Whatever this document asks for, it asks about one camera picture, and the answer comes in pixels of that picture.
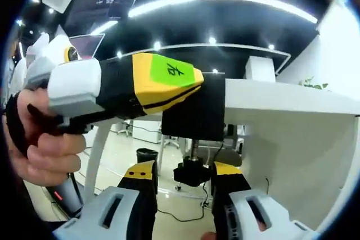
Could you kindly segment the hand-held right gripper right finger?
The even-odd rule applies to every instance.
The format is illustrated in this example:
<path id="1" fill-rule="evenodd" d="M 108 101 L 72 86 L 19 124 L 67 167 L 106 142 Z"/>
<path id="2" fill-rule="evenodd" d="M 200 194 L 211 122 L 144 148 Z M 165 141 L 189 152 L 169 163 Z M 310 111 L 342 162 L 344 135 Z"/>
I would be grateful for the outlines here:
<path id="1" fill-rule="evenodd" d="M 318 239 L 320 234 L 297 220 L 268 194 L 251 189 L 242 171 L 215 162 L 211 195 L 216 239 Z"/>

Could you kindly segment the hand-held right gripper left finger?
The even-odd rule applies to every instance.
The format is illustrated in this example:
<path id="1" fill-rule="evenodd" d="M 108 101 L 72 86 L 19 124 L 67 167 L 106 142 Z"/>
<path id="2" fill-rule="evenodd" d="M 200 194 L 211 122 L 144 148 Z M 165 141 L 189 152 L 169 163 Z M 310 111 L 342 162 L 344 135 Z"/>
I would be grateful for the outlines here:
<path id="1" fill-rule="evenodd" d="M 154 160 L 130 167 L 116 187 L 87 202 L 79 218 L 57 228 L 56 239 L 152 239 L 158 166 Z"/>

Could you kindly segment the person's left hand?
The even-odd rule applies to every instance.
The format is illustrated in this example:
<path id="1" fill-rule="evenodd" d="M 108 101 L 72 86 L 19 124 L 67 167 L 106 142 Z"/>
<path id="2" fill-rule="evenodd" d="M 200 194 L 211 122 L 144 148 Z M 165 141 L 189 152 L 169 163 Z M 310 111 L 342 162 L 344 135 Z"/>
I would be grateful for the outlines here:
<path id="1" fill-rule="evenodd" d="M 8 132 L 10 123 L 2 117 L 4 138 L 8 148 L 10 167 L 15 177 L 38 186 L 56 186 L 67 179 L 68 173 L 74 173 L 81 168 L 79 154 L 85 150 L 86 140 L 81 134 L 60 134 L 39 126 L 28 111 L 28 105 L 34 106 L 42 114 L 55 117 L 49 109 L 49 98 L 45 89 L 23 89 L 19 92 L 17 109 L 24 127 L 28 145 L 25 157 L 16 148 Z"/>

